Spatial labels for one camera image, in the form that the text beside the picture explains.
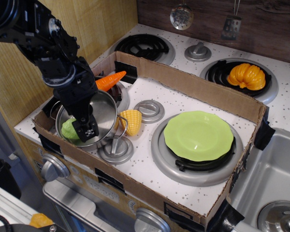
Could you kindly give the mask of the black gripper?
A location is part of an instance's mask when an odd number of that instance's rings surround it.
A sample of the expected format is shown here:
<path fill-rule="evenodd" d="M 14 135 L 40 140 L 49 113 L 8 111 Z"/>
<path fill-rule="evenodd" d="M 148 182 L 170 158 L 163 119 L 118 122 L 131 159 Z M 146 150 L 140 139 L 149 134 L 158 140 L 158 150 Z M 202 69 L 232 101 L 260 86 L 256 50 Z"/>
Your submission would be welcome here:
<path fill-rule="evenodd" d="M 56 88 L 54 97 L 60 100 L 68 114 L 73 115 L 76 121 L 72 123 L 79 139 L 84 143 L 99 136 L 98 123 L 95 117 L 89 117 L 92 111 L 89 103 L 98 88 L 95 77 L 84 57 L 79 57 L 74 63 L 75 75 L 72 82 L 64 87 Z"/>

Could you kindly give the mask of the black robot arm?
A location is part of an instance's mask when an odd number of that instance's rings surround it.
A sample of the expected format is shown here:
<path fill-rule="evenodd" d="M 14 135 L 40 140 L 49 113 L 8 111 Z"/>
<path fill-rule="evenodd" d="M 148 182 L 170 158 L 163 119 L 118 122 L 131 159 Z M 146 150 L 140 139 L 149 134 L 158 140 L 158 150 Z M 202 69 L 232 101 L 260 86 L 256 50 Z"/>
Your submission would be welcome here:
<path fill-rule="evenodd" d="M 77 55 L 77 38 L 48 8 L 37 0 L 0 0 L 0 42 L 15 44 L 38 67 L 43 82 L 76 119 L 72 125 L 82 142 L 99 135 L 90 106 L 98 92 L 94 74 Z"/>

